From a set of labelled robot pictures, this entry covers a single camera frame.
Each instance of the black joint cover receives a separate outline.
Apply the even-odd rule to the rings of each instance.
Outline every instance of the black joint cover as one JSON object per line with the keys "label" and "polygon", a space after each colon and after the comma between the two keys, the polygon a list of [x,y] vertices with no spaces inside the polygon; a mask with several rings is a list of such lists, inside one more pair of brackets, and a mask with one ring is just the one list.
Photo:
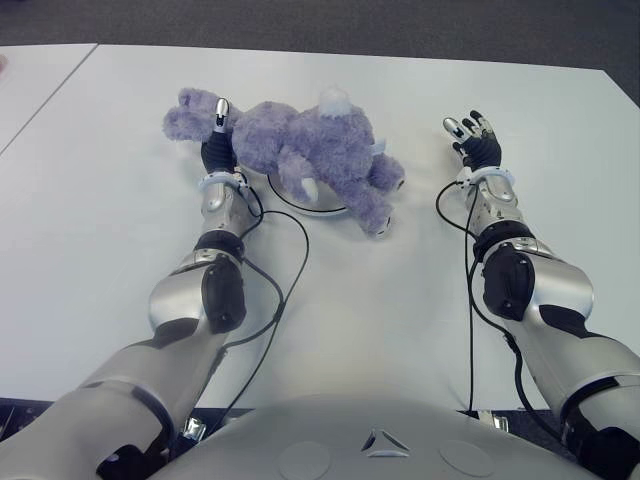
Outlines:
{"label": "black joint cover", "polygon": [[536,238],[524,223],[513,220],[496,222],[485,228],[478,236],[476,243],[473,245],[473,254],[478,259],[478,262],[483,262],[487,251],[496,243],[516,237]]}
{"label": "black joint cover", "polygon": [[244,244],[237,236],[226,230],[211,230],[204,233],[199,239],[194,250],[200,250],[202,248],[213,248],[216,250],[222,250],[233,256],[239,262],[242,262],[244,255]]}
{"label": "black joint cover", "polygon": [[228,257],[218,255],[202,278],[202,303],[213,333],[236,329],[247,314],[240,270]]}
{"label": "black joint cover", "polygon": [[233,173],[237,165],[231,142],[226,133],[213,132],[200,149],[202,163],[207,173]]}
{"label": "black joint cover", "polygon": [[566,421],[567,448],[578,463],[605,480],[626,480],[640,463],[640,442],[619,427],[596,430],[580,408]]}
{"label": "black joint cover", "polygon": [[540,305],[540,316],[544,323],[578,338],[602,337],[591,333],[584,326],[586,318],[580,312],[558,305]]}
{"label": "black joint cover", "polygon": [[467,153],[463,161],[465,167],[476,171],[484,167],[499,167],[502,163],[502,149],[493,133],[483,133],[481,138],[470,137],[462,148]]}
{"label": "black joint cover", "polygon": [[535,284],[531,260],[512,245],[500,247],[484,267],[484,302],[494,315],[521,321]]}

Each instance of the purple stuffed animal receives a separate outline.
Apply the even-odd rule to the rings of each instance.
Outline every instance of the purple stuffed animal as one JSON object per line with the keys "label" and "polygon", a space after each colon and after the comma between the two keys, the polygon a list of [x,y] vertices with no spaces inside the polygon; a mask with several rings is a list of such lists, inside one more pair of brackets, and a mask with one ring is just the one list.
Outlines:
{"label": "purple stuffed animal", "polygon": [[[218,96],[187,88],[178,98],[180,105],[165,116],[165,134],[172,140],[206,141]],[[315,182],[324,182],[367,234],[387,230],[392,207],[384,195],[404,183],[404,169],[384,154],[384,143],[374,143],[371,123],[346,93],[329,89],[318,106],[302,113],[274,102],[244,114],[232,107],[228,128],[241,165],[278,174],[284,188],[301,202],[315,202]]]}

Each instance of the floor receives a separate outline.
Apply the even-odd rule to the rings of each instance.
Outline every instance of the floor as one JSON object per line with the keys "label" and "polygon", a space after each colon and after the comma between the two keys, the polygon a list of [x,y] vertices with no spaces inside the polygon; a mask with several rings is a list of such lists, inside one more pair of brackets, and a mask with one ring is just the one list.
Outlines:
{"label": "floor", "polygon": [[77,42],[594,68],[640,103],[638,0],[0,0],[0,45]]}

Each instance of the black cable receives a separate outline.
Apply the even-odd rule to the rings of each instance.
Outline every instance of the black cable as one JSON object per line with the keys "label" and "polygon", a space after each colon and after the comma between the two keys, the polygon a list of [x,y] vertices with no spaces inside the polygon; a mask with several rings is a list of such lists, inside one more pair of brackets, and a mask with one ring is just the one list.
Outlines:
{"label": "black cable", "polygon": [[262,335],[263,333],[265,333],[267,330],[269,330],[274,323],[276,323],[280,318],[280,316],[282,315],[281,310],[284,309],[283,305],[284,305],[284,294],[282,293],[282,289],[280,288],[280,285],[278,285],[278,282],[276,282],[267,272],[265,272],[264,270],[262,270],[260,267],[258,267],[256,264],[254,264],[251,260],[249,260],[248,258],[244,258],[244,262],[249,265],[249,267],[251,267],[256,273],[258,273],[259,275],[261,275],[263,278],[265,278],[275,289],[276,293],[278,294],[278,307],[276,308],[276,313],[274,313],[273,318],[271,319],[271,321],[269,323],[267,323],[264,327],[262,327],[260,330],[258,330],[257,332],[249,335],[248,337],[245,337],[241,340],[235,340],[233,342],[229,342],[229,343],[225,343],[222,348],[224,348],[225,350],[228,350],[229,348],[233,348],[233,347],[237,347],[239,345],[244,345],[245,343],[249,343],[252,340],[255,340],[256,338],[258,338],[260,335]]}
{"label": "black cable", "polygon": [[282,289],[280,288],[278,283],[269,274],[267,274],[264,270],[262,270],[257,265],[255,265],[252,262],[250,262],[248,259],[246,259],[246,258],[244,259],[245,262],[247,262],[247,264],[251,268],[253,268],[257,273],[262,275],[265,279],[267,279],[269,281],[269,283],[271,283],[274,286],[274,288],[278,292],[278,297],[279,297],[278,308],[277,308],[276,312],[274,313],[271,321],[267,325],[262,327],[260,330],[258,330],[256,333],[254,333],[254,334],[252,334],[252,335],[250,335],[250,336],[248,336],[246,338],[243,338],[242,340],[237,340],[235,342],[230,342],[230,343],[224,345],[221,348],[221,352],[222,352],[221,355],[224,355],[228,348],[235,347],[235,346],[238,346],[238,345],[242,345],[242,344],[248,343],[248,342],[250,342],[252,340],[255,340],[256,338],[260,337],[262,334],[264,334],[266,331],[268,331],[273,326],[273,330],[271,330],[271,335],[269,336],[269,341],[267,342],[267,346],[265,347],[264,352],[262,353],[262,357],[260,357],[260,361],[258,362],[256,367],[253,369],[253,372],[249,376],[249,379],[244,383],[243,387],[240,389],[238,394],[234,397],[234,399],[231,401],[229,406],[224,410],[224,412],[222,413],[222,415],[220,416],[218,421],[215,423],[213,428],[210,430],[212,433],[216,431],[216,429],[224,421],[224,419],[229,414],[229,412],[233,409],[233,407],[238,402],[238,400],[240,400],[240,398],[242,397],[244,392],[247,390],[247,388],[249,388],[249,385],[251,384],[251,382],[253,381],[253,379],[257,375],[258,371],[260,370],[260,367],[262,366],[262,364],[264,363],[265,359],[267,358],[267,354],[269,353],[269,349],[271,348],[271,344],[273,343],[273,340],[275,338],[276,331],[278,330],[278,326],[280,325],[280,320],[282,319],[282,315],[284,313],[284,309],[286,308],[287,303],[289,301],[289,298],[291,297],[291,294],[293,293],[294,288],[298,284],[298,281],[300,280],[300,276],[302,275],[302,272],[304,271],[305,267],[307,266],[307,261],[309,260],[309,249],[310,249],[309,248],[310,247],[309,234],[307,233],[307,229],[304,227],[304,225],[302,225],[302,223],[297,218],[295,218],[293,215],[290,215],[290,214],[288,214],[286,212],[281,212],[280,210],[264,210],[264,208],[262,206],[262,202],[260,200],[260,197],[258,196],[256,191],[251,187],[249,187],[249,188],[250,188],[253,196],[255,197],[256,201],[258,202],[258,205],[260,207],[260,213],[258,215],[254,214],[251,211],[251,206],[247,205],[247,207],[249,208],[249,211],[251,212],[251,214],[254,217],[257,216],[259,218],[258,218],[258,221],[256,223],[254,223],[251,227],[249,227],[240,236],[240,238],[241,239],[244,238],[249,232],[255,230],[258,227],[258,225],[260,225],[262,223],[262,220],[264,219],[264,216],[266,214],[283,215],[283,216],[288,217],[291,220],[293,220],[300,227],[300,230],[302,231],[302,233],[304,235],[304,239],[305,239],[305,254],[304,254],[304,259],[302,260],[302,263],[300,265],[300,268],[298,269],[298,273],[297,273],[295,279],[293,280],[293,283],[289,287],[289,290],[287,291],[287,294],[284,296],[284,298],[282,297]]}
{"label": "black cable", "polygon": [[460,185],[461,182],[456,182],[453,181],[451,183],[449,183],[448,185],[445,185],[445,187],[440,190],[440,193],[438,193],[438,196],[436,197],[436,211],[438,212],[438,215],[440,215],[440,218],[442,218],[445,222],[447,222],[449,225],[451,225],[453,228],[457,228],[458,230],[465,232],[467,235],[471,235],[471,237],[473,237],[474,240],[477,239],[476,235],[473,234],[473,232],[470,232],[468,228],[464,228],[461,225],[458,225],[455,222],[452,222],[451,220],[449,220],[444,213],[442,213],[442,209],[440,208],[440,199],[442,198],[442,195],[444,195],[444,193],[449,190],[451,187],[453,187],[454,185]]}
{"label": "black cable", "polygon": [[[474,273],[475,273],[475,269],[473,269],[472,272],[470,273],[471,280],[473,280],[473,274]],[[529,402],[529,399],[527,398],[527,394],[524,391],[524,386],[522,385],[522,365],[523,365],[522,351],[520,350],[520,347],[518,347],[518,344],[516,343],[515,337],[506,328],[501,327],[497,323],[492,322],[491,320],[489,320],[487,318],[487,316],[484,313],[482,313],[482,311],[480,311],[480,308],[478,307],[478,305],[476,304],[475,299],[473,298],[473,292],[470,292],[470,295],[471,295],[473,308],[476,311],[476,313],[478,314],[478,316],[485,323],[487,323],[491,327],[495,328],[496,330],[500,331],[504,335],[504,339],[506,340],[507,345],[509,346],[509,348],[511,349],[511,351],[513,352],[513,354],[516,357],[514,380],[515,380],[515,384],[516,384],[516,391],[518,392],[518,398],[522,402],[522,405],[524,406],[524,409],[527,411],[527,413],[531,416],[533,421],[542,430],[544,430],[550,436],[552,436],[554,439],[556,439],[558,441],[558,443],[562,443],[562,438],[560,436],[560,433],[558,433],[556,430],[554,430],[547,422],[545,422],[540,417],[540,415],[538,415],[538,413],[533,409],[533,406]]]}
{"label": "black cable", "polygon": [[[471,208],[469,209],[469,215],[467,216],[467,225],[464,229],[464,276],[467,279],[467,291],[471,291],[471,278],[469,277],[469,235],[466,232],[469,232],[469,225],[471,224],[471,215],[473,214],[473,209],[476,206],[476,202],[478,201],[478,189],[475,189],[475,195],[473,197],[473,202],[471,203]],[[477,266],[478,259],[474,260],[474,266]],[[474,390],[474,376],[475,376],[475,367],[473,362],[473,307],[471,305],[471,296],[469,299],[469,403],[467,407],[467,413],[471,413],[473,411],[473,390]]]}
{"label": "black cable", "polygon": [[[436,210],[438,211],[438,214],[442,217],[442,219],[447,222],[448,224],[456,227],[459,230],[462,230],[465,233],[465,237],[466,235],[471,235],[474,236],[472,234],[472,232],[469,231],[469,220],[471,218],[471,212],[473,212],[476,200],[477,200],[477,194],[478,191],[476,189],[476,197],[474,198],[473,201],[473,205],[471,207],[471,210],[469,212],[469,217],[467,218],[467,228],[463,228],[460,225],[452,222],[451,220],[449,220],[448,218],[446,218],[444,216],[444,214],[442,213],[442,211],[440,210],[440,206],[439,206],[439,201],[440,198],[442,197],[442,194],[447,191],[449,188],[451,188],[453,185],[456,185],[457,182],[451,182],[450,184],[446,185],[438,194],[438,197],[436,199]],[[465,241],[465,269],[468,265],[468,246],[466,244]],[[553,437],[556,441],[558,441],[558,443],[562,444],[562,437],[560,435],[560,433],[558,433],[556,430],[554,430],[547,422],[545,422],[539,415],[538,413],[534,410],[533,406],[531,405],[531,403],[529,402],[529,399],[527,398],[527,395],[524,391],[524,386],[522,384],[522,366],[523,366],[523,358],[522,358],[522,352],[520,350],[520,347],[518,347],[518,344],[516,343],[516,339],[515,337],[511,334],[511,332],[509,332],[506,328],[498,325],[495,322],[492,322],[491,320],[489,320],[487,318],[487,316],[482,313],[482,311],[480,310],[480,308],[478,307],[478,304],[475,301],[474,295],[473,295],[473,277],[474,274],[476,272],[478,266],[478,259],[476,258],[471,266],[471,269],[467,271],[467,295],[469,298],[469,302],[471,307],[473,308],[473,310],[475,310],[475,312],[478,314],[478,316],[489,326],[491,326],[492,328],[495,328],[496,330],[498,330],[499,332],[501,332],[504,336],[504,339],[507,342],[507,345],[509,346],[509,348],[511,349],[511,351],[513,352],[513,354],[516,357],[516,365],[515,365],[515,369],[514,369],[514,383],[515,383],[515,387],[516,387],[516,392],[518,393],[518,398],[520,399],[520,402],[522,403],[522,405],[524,406],[526,412],[531,416],[531,418],[533,419],[533,421],[538,425],[538,427],[540,427],[542,430],[544,430],[545,432],[547,432],[547,434],[549,434],[551,437]],[[471,332],[471,338],[473,338],[473,327],[471,326],[472,324],[470,323],[470,332]],[[470,358],[471,358],[471,378],[473,379],[473,342],[472,340],[470,340]],[[470,401],[469,401],[469,405],[470,407],[468,408],[468,411],[471,410],[471,400],[473,399],[473,380],[471,381],[471,389],[470,389]]]}
{"label": "black cable", "polygon": [[242,232],[242,234],[239,237],[240,240],[243,240],[244,237],[246,237],[247,235],[249,235],[249,233],[251,233],[253,230],[258,228],[262,223],[262,220],[264,220],[265,212],[264,212],[264,207],[262,206],[262,201],[260,200],[260,197],[258,196],[256,191],[253,189],[253,187],[249,187],[249,191],[253,194],[253,197],[256,199],[256,202],[258,202],[258,207],[260,207],[260,211],[258,214],[253,213],[253,210],[251,209],[251,205],[249,204],[249,202],[247,202],[247,208],[249,209],[249,213],[254,217],[258,217],[258,220],[249,228],[247,228],[244,232]]}

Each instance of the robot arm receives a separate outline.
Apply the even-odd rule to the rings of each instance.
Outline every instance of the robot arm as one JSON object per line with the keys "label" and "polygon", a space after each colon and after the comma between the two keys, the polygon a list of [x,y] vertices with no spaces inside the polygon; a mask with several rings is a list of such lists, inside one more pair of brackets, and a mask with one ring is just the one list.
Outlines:
{"label": "robot arm", "polygon": [[0,445],[2,479],[98,478],[114,455],[162,451],[182,428],[246,310],[240,267],[251,217],[225,132],[221,99],[203,144],[203,232],[194,250],[153,290],[153,338],[113,355],[20,433]]}
{"label": "robot arm", "polygon": [[474,255],[483,264],[483,299],[502,317],[543,397],[563,425],[578,461],[608,479],[638,475],[640,358],[622,343],[589,332],[593,305],[586,274],[556,256],[524,222],[501,149],[478,112],[444,120],[462,157]]}

